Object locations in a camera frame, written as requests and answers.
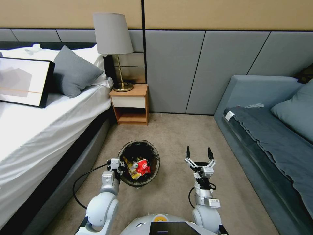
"table lamp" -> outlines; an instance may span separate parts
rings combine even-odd
[[[115,91],[129,91],[134,88],[131,83],[124,83],[119,54],[134,52],[126,24],[125,16],[117,13],[94,13],[94,27],[96,42],[100,54],[116,55],[121,82],[113,86]]]

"artwork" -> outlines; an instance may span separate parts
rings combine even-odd
[[[45,108],[54,66],[47,60],[0,58],[0,101]]]

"beige wall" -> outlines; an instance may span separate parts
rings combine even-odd
[[[313,30],[313,0],[145,0],[146,29]]]
[[[93,12],[124,14],[129,28],[142,28],[140,0],[2,0],[1,28],[93,28]]]
[[[117,12],[142,28],[141,0],[2,0],[2,28],[93,28]],[[313,0],[145,0],[147,29],[313,30]]]

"beige carpet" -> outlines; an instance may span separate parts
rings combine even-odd
[[[150,114],[148,126],[114,125],[94,167],[116,157],[124,144],[137,139],[147,140],[156,147],[161,158],[160,171],[151,183],[140,189],[121,182],[120,207],[111,235],[120,234],[133,219],[149,213],[167,213],[192,220],[188,192],[194,177],[184,162],[187,145],[193,160],[207,161],[208,146],[217,160],[210,181],[217,186],[214,196],[221,200],[219,213],[230,235],[278,234],[212,116],[155,113]],[[102,169],[91,173],[78,190],[77,196],[83,204],[87,205],[98,194],[101,174]],[[84,216],[85,210],[72,198],[44,234],[74,234]]]

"headboard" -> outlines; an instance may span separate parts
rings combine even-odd
[[[93,42],[0,42],[0,50],[15,49],[19,47],[31,47],[35,43],[39,43],[41,48],[51,50],[60,50],[64,45],[71,50],[89,48],[95,45]],[[117,78],[112,56],[108,55],[103,57],[103,59],[105,74],[112,78],[114,82],[116,82]]]

